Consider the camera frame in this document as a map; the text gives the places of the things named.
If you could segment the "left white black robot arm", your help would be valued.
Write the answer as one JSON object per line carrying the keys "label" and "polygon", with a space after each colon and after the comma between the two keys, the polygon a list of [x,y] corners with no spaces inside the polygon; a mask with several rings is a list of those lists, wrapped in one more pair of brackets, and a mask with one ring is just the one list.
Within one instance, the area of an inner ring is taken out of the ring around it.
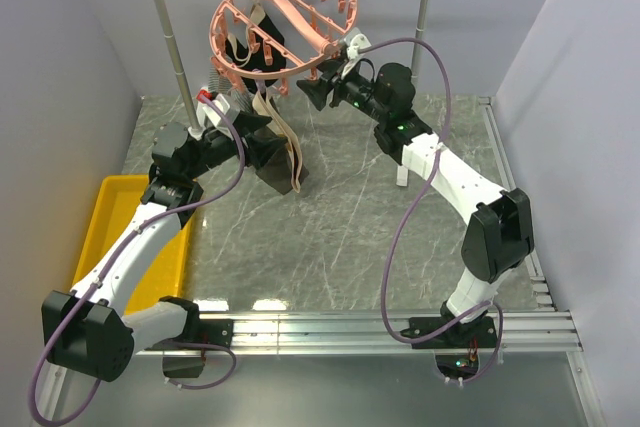
{"label": "left white black robot arm", "polygon": [[242,167],[261,167],[284,145],[280,137],[257,136],[270,121],[241,112],[233,131],[208,127],[200,139],[177,122],[156,131],[149,183],[132,220],[70,292],[52,291],[42,304],[42,363],[112,382],[141,350],[164,341],[189,349],[200,341],[199,308],[192,301],[166,296],[132,315],[125,309],[158,254],[205,205],[198,177],[233,157]]}

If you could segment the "pink round clip hanger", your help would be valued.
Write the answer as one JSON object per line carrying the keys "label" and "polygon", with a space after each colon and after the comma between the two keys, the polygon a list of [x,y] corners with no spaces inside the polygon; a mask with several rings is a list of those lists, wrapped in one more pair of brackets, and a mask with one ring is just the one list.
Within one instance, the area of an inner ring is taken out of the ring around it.
{"label": "pink round clip hanger", "polygon": [[[264,33],[249,16],[254,3],[260,3],[285,38],[282,46]],[[356,27],[358,0],[222,0],[212,16],[209,43],[211,64],[226,77],[233,87],[243,91],[247,82],[272,83],[280,94],[289,91],[289,81],[295,76],[314,80],[317,67],[327,59],[338,56],[339,43]],[[244,71],[225,59],[225,40],[232,33],[247,45],[246,27],[263,37],[267,63],[272,45],[287,59],[285,70],[276,73]]]}

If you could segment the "dark grey boxer briefs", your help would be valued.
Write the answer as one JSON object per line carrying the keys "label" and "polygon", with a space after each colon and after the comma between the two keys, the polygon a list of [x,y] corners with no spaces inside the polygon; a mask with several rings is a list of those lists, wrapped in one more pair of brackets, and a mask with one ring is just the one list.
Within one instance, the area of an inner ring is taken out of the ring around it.
{"label": "dark grey boxer briefs", "polygon": [[258,139],[279,141],[266,164],[256,170],[258,177],[281,195],[300,193],[309,172],[304,165],[297,134],[280,115],[275,99],[268,91],[254,95],[252,108],[258,115],[270,118],[270,122],[258,131]]}

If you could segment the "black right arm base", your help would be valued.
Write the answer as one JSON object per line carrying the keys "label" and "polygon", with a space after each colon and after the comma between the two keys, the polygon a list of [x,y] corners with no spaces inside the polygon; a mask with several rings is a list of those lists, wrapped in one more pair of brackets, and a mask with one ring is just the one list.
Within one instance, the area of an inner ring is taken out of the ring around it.
{"label": "black right arm base", "polygon": [[498,313],[497,319],[484,313],[470,323],[456,323],[429,340],[412,343],[411,349],[434,351],[443,380],[464,387],[501,362],[503,333],[502,313]]}

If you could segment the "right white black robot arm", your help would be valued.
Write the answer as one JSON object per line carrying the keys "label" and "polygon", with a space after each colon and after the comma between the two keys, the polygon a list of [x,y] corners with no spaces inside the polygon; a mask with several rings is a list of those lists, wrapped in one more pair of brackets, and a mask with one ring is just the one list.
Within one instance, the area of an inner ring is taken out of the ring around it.
{"label": "right white black robot arm", "polygon": [[464,222],[464,271],[441,308],[440,331],[448,344],[465,345],[506,276],[534,249],[528,195],[483,177],[419,118],[408,67],[387,63],[367,79],[357,68],[347,71],[344,63],[328,60],[320,71],[317,79],[296,83],[312,105],[322,110],[345,102],[373,119],[380,150],[424,179]]}

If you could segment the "grey striped underwear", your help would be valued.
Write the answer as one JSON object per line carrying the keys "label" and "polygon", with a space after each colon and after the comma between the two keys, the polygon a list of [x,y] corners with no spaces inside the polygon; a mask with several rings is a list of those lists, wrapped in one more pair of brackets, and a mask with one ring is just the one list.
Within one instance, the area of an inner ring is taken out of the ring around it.
{"label": "grey striped underwear", "polygon": [[243,111],[249,112],[252,110],[252,97],[250,93],[233,87],[231,82],[226,77],[222,76],[213,65],[210,66],[207,90],[209,92],[228,95],[232,100],[239,104]]}

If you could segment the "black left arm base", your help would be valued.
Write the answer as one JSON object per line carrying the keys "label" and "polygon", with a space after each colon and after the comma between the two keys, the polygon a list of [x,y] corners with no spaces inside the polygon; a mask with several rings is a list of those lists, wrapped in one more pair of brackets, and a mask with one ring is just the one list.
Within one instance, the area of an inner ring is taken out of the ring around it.
{"label": "black left arm base", "polygon": [[[200,321],[194,333],[160,343],[162,371],[166,384],[181,390],[198,391],[217,387],[227,381],[237,367],[237,356],[231,350],[234,321],[217,319]],[[209,353],[224,353],[230,358],[228,370],[217,380],[204,384],[188,384],[200,377]]]}

